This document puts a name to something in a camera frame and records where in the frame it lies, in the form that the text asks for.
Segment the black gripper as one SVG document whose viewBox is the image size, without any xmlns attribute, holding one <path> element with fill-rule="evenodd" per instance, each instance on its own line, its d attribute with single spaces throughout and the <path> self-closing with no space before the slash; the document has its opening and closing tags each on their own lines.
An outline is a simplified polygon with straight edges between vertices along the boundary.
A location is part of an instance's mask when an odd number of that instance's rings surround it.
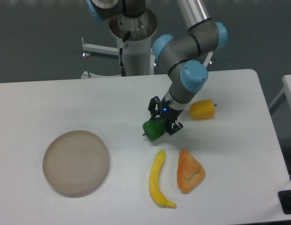
<svg viewBox="0 0 291 225">
<path fill-rule="evenodd" d="M 184 105 L 167 97 L 160 100 L 158 96 L 155 96 L 150 99 L 148 105 L 150 120 L 154 120 L 157 116 L 160 116 L 165 121 L 165 132 L 169 135 L 173 135 L 183 128 L 182 123 L 177 121 L 177 118 L 183 110 Z"/>
</svg>

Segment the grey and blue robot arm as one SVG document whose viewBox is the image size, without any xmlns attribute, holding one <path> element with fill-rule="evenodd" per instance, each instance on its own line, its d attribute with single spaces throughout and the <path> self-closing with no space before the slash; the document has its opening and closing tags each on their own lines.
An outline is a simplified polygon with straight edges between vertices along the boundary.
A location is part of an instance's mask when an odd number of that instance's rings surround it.
<svg viewBox="0 0 291 225">
<path fill-rule="evenodd" d="M 179 39 L 165 34 L 152 41 L 158 21 L 144 0 L 89 0 L 87 6 L 94 20 L 109 21 L 117 40 L 121 76 L 149 74 L 154 56 L 172 82 L 163 98 L 150 100 L 151 117 L 143 124 L 144 134 L 153 141 L 179 131 L 183 127 L 179 115 L 208 78 L 207 67 L 198 58 L 210 56 L 227 43 L 225 26 L 211 19 L 202 1 L 180 0 L 188 34 Z"/>
</svg>

